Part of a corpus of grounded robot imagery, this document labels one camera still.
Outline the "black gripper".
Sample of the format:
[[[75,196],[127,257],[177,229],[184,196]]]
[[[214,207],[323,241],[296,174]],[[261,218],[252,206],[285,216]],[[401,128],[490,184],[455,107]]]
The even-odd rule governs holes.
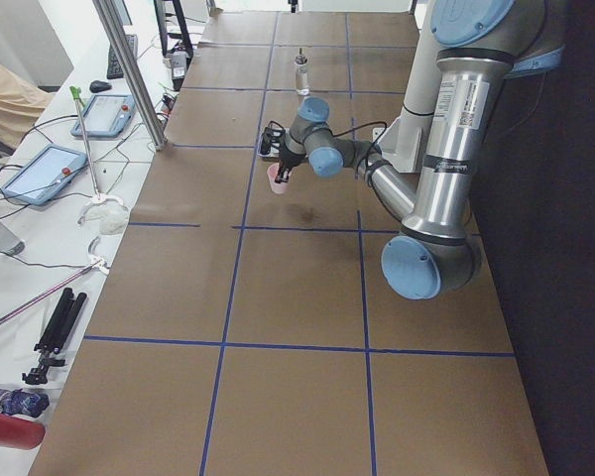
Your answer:
[[[281,146],[279,149],[279,165],[274,182],[288,182],[292,168],[303,162],[303,154],[294,153],[289,148]]]

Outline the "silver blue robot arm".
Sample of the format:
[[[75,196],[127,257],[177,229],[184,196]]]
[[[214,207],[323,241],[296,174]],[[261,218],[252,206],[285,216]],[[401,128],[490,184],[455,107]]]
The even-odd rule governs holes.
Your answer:
[[[271,185],[301,164],[322,178],[355,170],[401,223],[381,255],[389,286],[408,299],[462,288],[481,265],[463,214],[502,84],[559,66],[566,19],[563,1],[430,2],[401,114],[382,137],[336,137],[327,103],[309,97],[268,135]]]

